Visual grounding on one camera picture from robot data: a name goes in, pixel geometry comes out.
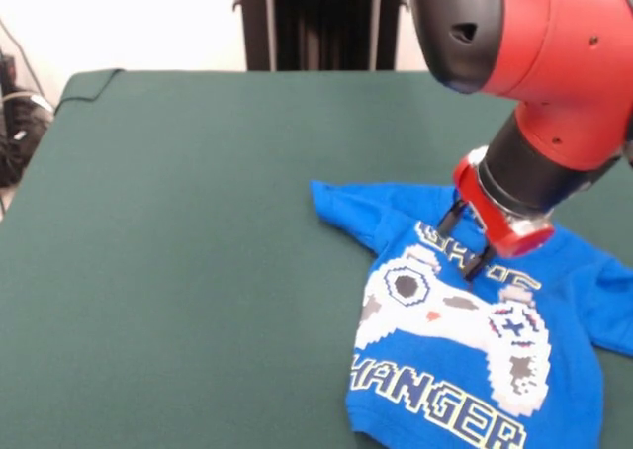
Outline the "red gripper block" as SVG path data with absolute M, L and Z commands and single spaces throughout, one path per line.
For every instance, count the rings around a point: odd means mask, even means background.
M 518 215 L 505 209 L 485 191 L 480 171 L 487 151 L 486 145 L 472 149 L 456 166 L 453 181 L 460 199 L 452 204 L 437 227 L 440 235 L 450 235 L 467 206 L 480 221 L 489 244 L 465 265 L 463 277 L 467 282 L 472 282 L 496 253 L 502 258 L 525 255 L 542 246 L 555 231 L 549 213 L 532 217 Z

